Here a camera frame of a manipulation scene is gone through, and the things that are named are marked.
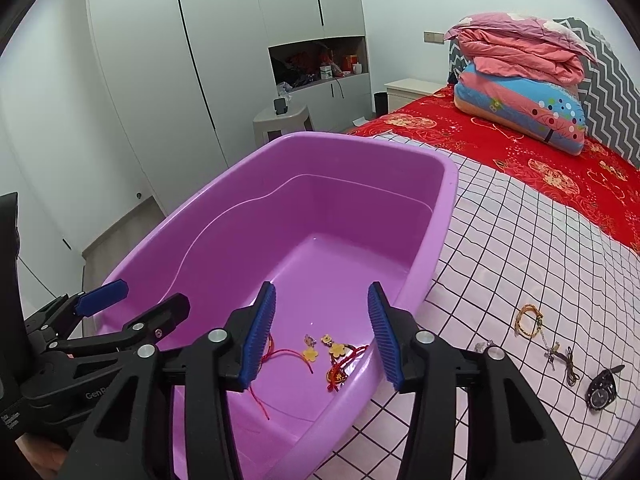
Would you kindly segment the operator left hand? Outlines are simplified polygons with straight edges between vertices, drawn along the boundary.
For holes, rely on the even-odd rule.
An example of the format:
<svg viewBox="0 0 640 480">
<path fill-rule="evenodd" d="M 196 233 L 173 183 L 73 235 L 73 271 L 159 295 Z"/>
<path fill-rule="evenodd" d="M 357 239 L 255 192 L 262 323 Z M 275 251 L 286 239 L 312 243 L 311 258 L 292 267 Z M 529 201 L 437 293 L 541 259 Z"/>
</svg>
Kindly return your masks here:
<svg viewBox="0 0 640 480">
<path fill-rule="evenodd" d="M 67 456 L 64 448 L 28 434 L 18 438 L 15 443 L 41 478 L 56 478 Z"/>
</svg>

